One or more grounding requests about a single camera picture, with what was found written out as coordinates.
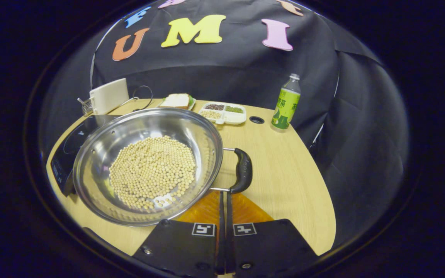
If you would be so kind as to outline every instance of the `bowl rim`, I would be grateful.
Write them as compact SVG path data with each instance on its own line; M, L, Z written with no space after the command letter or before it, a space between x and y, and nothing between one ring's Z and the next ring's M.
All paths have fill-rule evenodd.
M90 151L90 148L92 145L103 135L107 134L107 132L111 128L115 128L118 125L121 125L124 122L131 121L134 118L138 118L145 115L151 115L151 116L162 116L164 114L178 114L179 116L183 118L191 118L192 120L195 120L202 124L202 126L212 135L212 138L214 139L215 143L215 165L212 169L212 173L209 176L208 181L203 185L202 189L198 194L186 205L183 206L182 209L176 211L173 215L165 218L165 219L173 219L177 216L179 216L181 213L184 213L186 210L188 210L191 206L193 206L198 200L200 200L207 190L211 187L212 183L216 179L217 174L219 173L219 169L221 168L221 164L223 161L223 139L221 137L221 134L217 130L217 128L211 123L209 120L207 120L205 117L199 115L198 113L195 113L190 110L186 109L180 109L180 108L150 108L150 109L143 109L140 111L131 112L125 115L122 115L118 118L113 119L112 121L106 123L102 127L95 130L83 143L82 147L78 151L75 161L73 164L73 184L76 190L76 194L80 197L82 202L85 204L85 206L90 209L95 215L101 217L104 220L107 220L109 222L123 225L127 227L145 227L149 225L155 225L159 223L162 219L159 220L147 220L147 221L127 221L127 220L119 220L117 218L111 217L104 213L101 209L99 209L85 194L85 190L87 187L81 183L81 177L82 177L82 163L83 163L83 157L85 156L85 153Z

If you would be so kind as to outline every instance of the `stainless steel bowl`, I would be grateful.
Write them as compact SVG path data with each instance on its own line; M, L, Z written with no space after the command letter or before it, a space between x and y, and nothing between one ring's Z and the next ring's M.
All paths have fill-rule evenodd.
M147 211L131 208L113 192L109 167L119 151L129 144L162 136L169 136L191 148L196 164L194 181L173 204L164 203L162 207L156 204L154 209ZM174 108L129 113L99 128L82 145L73 169L76 193L90 210L110 222L128 226L157 224L162 219L180 215L203 197L221 167L222 144L221 135L214 125L197 113ZM241 192L251 182L251 161L246 153L246 158L237 154L243 158L243 163L237 166L237 174L238 180L245 180L239 183L245 184L237 186L237 182L235 185Z

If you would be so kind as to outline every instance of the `pink letter i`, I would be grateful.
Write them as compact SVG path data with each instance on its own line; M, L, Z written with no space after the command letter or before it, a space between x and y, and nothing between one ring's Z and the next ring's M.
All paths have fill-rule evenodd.
M288 38L286 37L288 24L272 19L262 19L262 22L267 25L267 39L262 41L263 45L286 51L293 50L293 46L288 44Z

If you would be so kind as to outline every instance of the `yellow letter m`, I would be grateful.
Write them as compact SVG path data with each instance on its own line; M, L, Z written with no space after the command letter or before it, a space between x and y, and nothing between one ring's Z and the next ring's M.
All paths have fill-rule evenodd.
M219 26L224 19L226 19L225 15L211 14L202 18L196 25L193 25L186 17L173 20L169 23L171 29L169 30L168 37L161 46L169 47L179 44L180 40L178 39L178 34L180 34L183 42L187 44L199 32L200 34L198 37L194 39L198 44L215 44L222 42L222 37L219 37Z

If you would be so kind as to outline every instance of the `induction cooktop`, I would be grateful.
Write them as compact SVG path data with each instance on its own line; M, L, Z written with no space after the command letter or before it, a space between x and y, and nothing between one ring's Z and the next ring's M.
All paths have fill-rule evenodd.
M119 115L93 115L86 118L61 142L51 158L51 169L63 195L75 194L73 164L85 140L106 123Z

